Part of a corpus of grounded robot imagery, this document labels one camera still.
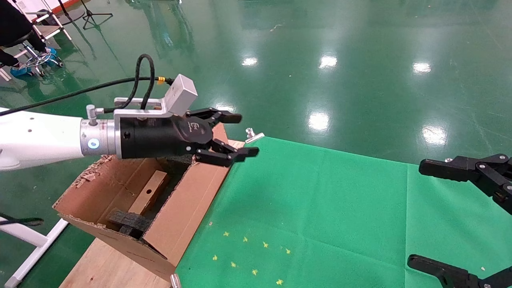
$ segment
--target green epoxy floor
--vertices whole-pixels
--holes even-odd
[[[158,75],[195,81],[193,108],[242,113],[242,124],[227,127],[233,139],[252,127],[407,163],[510,154],[510,1],[92,0],[88,6],[114,17],[101,29],[82,31],[82,20],[79,29],[67,26],[75,47],[63,35],[51,41],[65,68],[45,79],[1,80],[0,106],[131,77],[136,58],[147,53]],[[85,117],[85,105],[110,107],[130,90],[131,84],[107,88],[36,111]],[[153,97],[165,90],[155,86]],[[1,173],[0,211],[42,217],[46,223],[37,230],[47,233],[58,220],[51,205],[92,161]],[[67,228],[22,287],[58,287],[91,241]],[[1,283],[31,251],[0,234]]]

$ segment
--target metal clip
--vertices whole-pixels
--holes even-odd
[[[182,288],[178,274],[174,273],[170,276],[170,284],[172,288]]]
[[[263,133],[259,133],[258,135],[256,135],[252,128],[245,129],[245,132],[247,132],[247,140],[245,140],[246,143],[251,143],[265,137],[265,134]]]

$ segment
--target wooden block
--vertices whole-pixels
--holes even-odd
[[[153,202],[155,202],[156,197],[162,190],[167,187],[169,183],[169,176],[167,173],[156,170],[153,176],[151,176],[150,180],[147,182],[146,186],[142,189],[139,194],[139,197],[135,199],[135,202],[130,207],[128,212],[144,214],[146,209],[151,207]]]

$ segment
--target cable connector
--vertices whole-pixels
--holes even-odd
[[[166,82],[167,84],[169,84],[169,86],[171,86],[171,85],[174,83],[174,79],[172,79],[172,78],[166,78],[166,79],[165,79],[165,82]]]

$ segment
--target person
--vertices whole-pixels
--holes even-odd
[[[32,29],[32,24],[18,9],[7,0],[0,0],[0,46],[20,39],[30,33]],[[52,53],[55,56],[57,55],[55,49],[47,47],[36,33],[32,33],[27,41],[35,50],[41,53],[46,52]],[[11,54],[2,49],[0,49],[0,63],[4,66],[10,66],[11,74],[14,77],[26,75],[31,72],[31,68],[28,68],[24,63],[19,62]]]

